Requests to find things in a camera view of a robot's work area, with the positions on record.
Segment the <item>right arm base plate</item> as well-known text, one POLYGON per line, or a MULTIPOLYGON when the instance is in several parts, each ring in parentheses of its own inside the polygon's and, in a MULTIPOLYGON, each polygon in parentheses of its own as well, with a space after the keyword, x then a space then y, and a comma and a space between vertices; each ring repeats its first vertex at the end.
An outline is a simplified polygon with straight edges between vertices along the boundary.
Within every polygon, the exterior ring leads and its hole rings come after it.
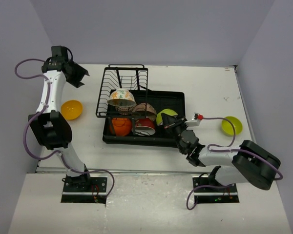
MULTIPOLYGON (((193 187, 197 187, 197 186, 201 186, 201 185, 209 185, 209 180, 207 177, 203 176, 203 177, 193 177, 192 178, 192 182, 193 182, 193 187)), ((221 194, 225 194, 228 195, 228 193, 236 193, 237 192, 237 187, 234 186, 230 186, 229 188, 225 188, 225 189, 220 189, 220 188, 199 188, 197 190, 195 190, 195 193, 221 193, 221 194)))

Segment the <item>yellow bowl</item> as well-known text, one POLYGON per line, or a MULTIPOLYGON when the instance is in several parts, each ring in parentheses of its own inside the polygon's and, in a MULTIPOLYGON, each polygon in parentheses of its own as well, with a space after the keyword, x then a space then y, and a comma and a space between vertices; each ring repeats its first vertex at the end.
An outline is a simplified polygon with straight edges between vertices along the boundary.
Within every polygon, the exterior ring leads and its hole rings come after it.
POLYGON ((83 105, 77 100, 69 100, 61 106, 61 114, 66 120, 75 120, 83 112, 83 105))

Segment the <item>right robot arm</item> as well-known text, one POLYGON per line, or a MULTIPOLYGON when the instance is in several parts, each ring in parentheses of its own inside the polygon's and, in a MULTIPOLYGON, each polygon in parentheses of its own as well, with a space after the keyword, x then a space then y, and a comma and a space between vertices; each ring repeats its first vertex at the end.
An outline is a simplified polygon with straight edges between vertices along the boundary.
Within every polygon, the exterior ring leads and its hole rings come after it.
POLYGON ((269 190, 274 181, 282 180, 281 161, 251 140, 239 146, 202 145, 189 126, 198 126, 205 119, 196 113, 192 120, 182 116, 162 114, 166 132, 173 136, 179 152, 194 167, 214 166, 208 186, 218 192, 231 184, 248 182, 261 190, 269 190))

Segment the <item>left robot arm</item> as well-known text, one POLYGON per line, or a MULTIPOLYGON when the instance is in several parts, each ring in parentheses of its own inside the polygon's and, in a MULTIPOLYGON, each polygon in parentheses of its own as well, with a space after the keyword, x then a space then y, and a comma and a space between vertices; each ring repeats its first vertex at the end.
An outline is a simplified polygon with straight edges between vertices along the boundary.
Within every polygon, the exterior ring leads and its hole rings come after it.
POLYGON ((65 184, 85 192, 91 188, 92 180, 72 146, 72 130, 61 114, 61 106, 64 85, 83 86, 82 79, 88 71, 73 61, 70 49, 53 46, 51 57, 42 65, 42 75, 41 102, 36 113, 28 117, 29 127, 38 143, 51 150, 51 155, 56 155, 66 168, 65 184))

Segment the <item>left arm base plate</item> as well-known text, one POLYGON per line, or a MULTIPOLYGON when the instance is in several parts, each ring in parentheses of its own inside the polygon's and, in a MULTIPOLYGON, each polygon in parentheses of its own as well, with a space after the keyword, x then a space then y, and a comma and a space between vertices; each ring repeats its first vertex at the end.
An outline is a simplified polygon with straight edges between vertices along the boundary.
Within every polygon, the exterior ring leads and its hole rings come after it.
POLYGON ((90 178, 66 177, 63 178, 64 195, 106 195, 107 177, 94 176, 90 178))

